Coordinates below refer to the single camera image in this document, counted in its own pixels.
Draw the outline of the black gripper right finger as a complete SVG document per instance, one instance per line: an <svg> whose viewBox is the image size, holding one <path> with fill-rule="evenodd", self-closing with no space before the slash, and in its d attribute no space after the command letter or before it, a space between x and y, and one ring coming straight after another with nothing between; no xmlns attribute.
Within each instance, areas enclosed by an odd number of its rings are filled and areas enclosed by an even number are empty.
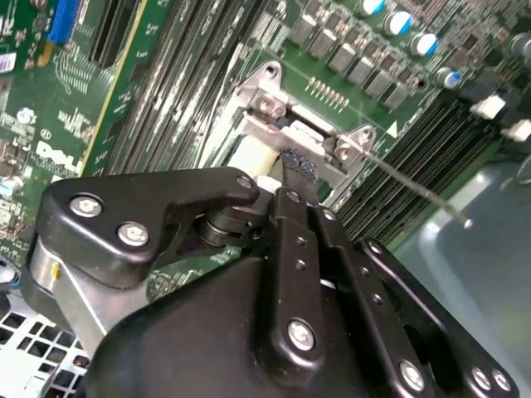
<svg viewBox="0 0 531 398"><path fill-rule="evenodd" d="M511 375L384 246L352 242L301 165L329 357L306 397L515 397Z"/></svg>

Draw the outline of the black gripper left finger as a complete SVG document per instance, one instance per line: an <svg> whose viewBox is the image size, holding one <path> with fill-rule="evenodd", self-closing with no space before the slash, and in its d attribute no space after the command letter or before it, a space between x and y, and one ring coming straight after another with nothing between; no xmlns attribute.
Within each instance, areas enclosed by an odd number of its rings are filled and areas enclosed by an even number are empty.
<svg viewBox="0 0 531 398"><path fill-rule="evenodd" d="M284 153L273 192L233 167L55 182L29 267L58 267L52 296L92 360L128 316L229 265L256 258L320 283L303 162Z"/></svg>

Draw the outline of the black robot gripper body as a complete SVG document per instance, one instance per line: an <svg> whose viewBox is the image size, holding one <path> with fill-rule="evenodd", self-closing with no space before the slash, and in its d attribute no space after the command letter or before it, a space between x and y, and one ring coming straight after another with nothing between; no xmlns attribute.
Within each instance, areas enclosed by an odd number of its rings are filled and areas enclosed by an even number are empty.
<svg viewBox="0 0 531 398"><path fill-rule="evenodd" d="M229 265L121 321L88 397L306 397L329 357L324 286L261 259Z"/></svg>

